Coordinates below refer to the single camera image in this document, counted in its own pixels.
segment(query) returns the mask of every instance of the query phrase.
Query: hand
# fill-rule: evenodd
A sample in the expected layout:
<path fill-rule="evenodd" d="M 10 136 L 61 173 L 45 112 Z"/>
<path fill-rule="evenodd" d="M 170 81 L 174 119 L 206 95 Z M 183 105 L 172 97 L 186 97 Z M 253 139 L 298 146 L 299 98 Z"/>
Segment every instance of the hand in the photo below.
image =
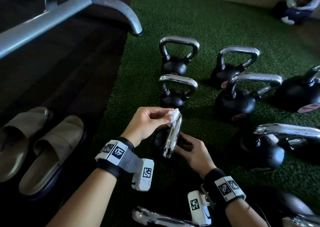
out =
<path fill-rule="evenodd" d="M 186 140 L 187 142 L 191 143 L 192 145 L 183 145 L 185 148 L 191 147 L 192 150 L 186 151 L 179 146 L 175 146 L 174 151 L 177 152 L 179 155 L 184 157 L 190 167 L 198 172 L 202 179 L 208 174 L 212 169 L 217 168 L 212 159 L 209 155 L 207 148 L 205 147 L 204 143 L 194 137 L 186 135 L 180 132 L 180 136 Z"/>
<path fill-rule="evenodd" d="M 121 136 L 132 142 L 134 147 L 138 146 L 141 140 L 150 136 L 157 127 L 171 122 L 172 115 L 166 116 L 169 111 L 174 111 L 174 109 L 161 107 L 138 108 Z"/>

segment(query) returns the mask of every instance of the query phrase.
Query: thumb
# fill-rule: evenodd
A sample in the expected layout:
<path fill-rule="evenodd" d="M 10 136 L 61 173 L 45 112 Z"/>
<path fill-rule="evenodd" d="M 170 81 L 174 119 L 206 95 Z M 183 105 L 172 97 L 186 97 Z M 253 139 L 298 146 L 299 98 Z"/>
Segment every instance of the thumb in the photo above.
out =
<path fill-rule="evenodd" d="M 178 153 L 179 155 L 184 157 L 186 160 L 189 160 L 191 157 L 191 152 L 184 150 L 183 148 L 179 147 L 178 145 L 176 145 L 174 147 L 174 152 Z"/>
<path fill-rule="evenodd" d="M 159 126 L 168 124 L 169 122 L 171 122 L 171 115 L 165 115 L 159 119 L 153 119 L 152 123 L 154 124 L 154 126 L 157 128 Z"/>

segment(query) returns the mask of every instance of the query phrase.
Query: green artificial grass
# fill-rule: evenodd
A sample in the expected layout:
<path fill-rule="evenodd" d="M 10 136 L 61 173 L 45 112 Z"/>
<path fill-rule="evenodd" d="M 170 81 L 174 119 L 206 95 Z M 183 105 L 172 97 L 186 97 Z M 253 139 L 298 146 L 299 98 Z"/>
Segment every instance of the green artificial grass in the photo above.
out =
<path fill-rule="evenodd" d="M 199 89 L 182 111 L 181 131 L 204 141 L 215 164 L 230 173 L 242 188 L 274 186 L 296 195 L 319 213 L 319 166 L 286 154 L 281 169 L 253 173 L 234 164 L 224 148 L 235 132 L 249 125 L 277 122 L 318 127 L 320 110 L 289 113 L 260 100 L 250 120 L 231 125 L 217 119 L 213 105 L 220 91 L 207 85 L 218 52 L 229 45 L 254 46 L 262 51 L 257 62 L 248 69 L 250 72 L 273 73 L 285 79 L 304 73 L 319 59 L 303 47 L 292 28 L 272 18 L 268 10 L 221 0 L 132 0 L 131 7 L 146 34 L 140 38 L 128 36 L 118 79 L 95 136 L 92 155 L 123 132 L 138 107 L 159 106 L 159 40 L 166 35 L 194 38 L 201 47 L 188 66 L 187 76 L 198 82 Z M 171 54 L 181 56 L 190 51 L 189 47 L 178 45 L 168 45 L 167 49 Z M 239 64 L 245 58 L 228 55 L 226 61 Z M 263 85 L 244 83 L 242 86 L 253 91 Z M 143 141 L 135 149 L 139 157 L 153 159 L 151 140 Z M 125 175 L 118 181 L 102 226 L 139 226 L 131 220 L 130 213 L 137 205 L 191 219 L 187 193 L 199 188 L 200 177 L 181 158 L 167 163 L 154 161 L 150 191 L 133 190 L 130 186 L 132 175 Z"/>

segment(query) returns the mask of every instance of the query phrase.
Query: slide sandal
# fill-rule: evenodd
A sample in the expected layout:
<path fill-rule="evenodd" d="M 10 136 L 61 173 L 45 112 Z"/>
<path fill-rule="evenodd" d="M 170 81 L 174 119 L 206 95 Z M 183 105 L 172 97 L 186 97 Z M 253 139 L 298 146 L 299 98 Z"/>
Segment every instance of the slide sandal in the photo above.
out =
<path fill-rule="evenodd" d="M 68 116 L 33 147 L 38 156 L 19 184 L 19 192 L 36 200 L 55 185 L 66 160 L 85 140 L 84 123 L 77 116 Z"/>
<path fill-rule="evenodd" d="M 16 175 L 26 159 L 30 138 L 52 119 L 46 107 L 16 115 L 0 130 L 0 183 Z"/>

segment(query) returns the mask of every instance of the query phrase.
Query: wrist strap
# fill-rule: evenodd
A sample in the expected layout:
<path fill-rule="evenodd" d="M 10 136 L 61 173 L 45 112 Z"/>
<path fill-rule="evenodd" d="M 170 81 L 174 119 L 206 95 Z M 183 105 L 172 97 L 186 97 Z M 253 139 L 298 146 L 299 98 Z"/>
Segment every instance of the wrist strap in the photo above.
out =
<path fill-rule="evenodd" d="M 215 168 L 205 176 L 205 189 L 202 191 L 209 198 L 210 203 L 216 202 L 220 207 L 226 208 L 232 201 L 246 199 L 245 193 L 240 189 L 231 176 Z"/>
<path fill-rule="evenodd" d="M 98 161 L 98 167 L 110 172 L 115 177 L 119 177 L 123 170 L 129 173 L 138 172 L 143 164 L 142 160 L 131 151 L 134 148 L 132 143 L 125 138 L 120 139 L 128 145 L 118 140 L 111 140 L 95 157 L 95 160 Z"/>

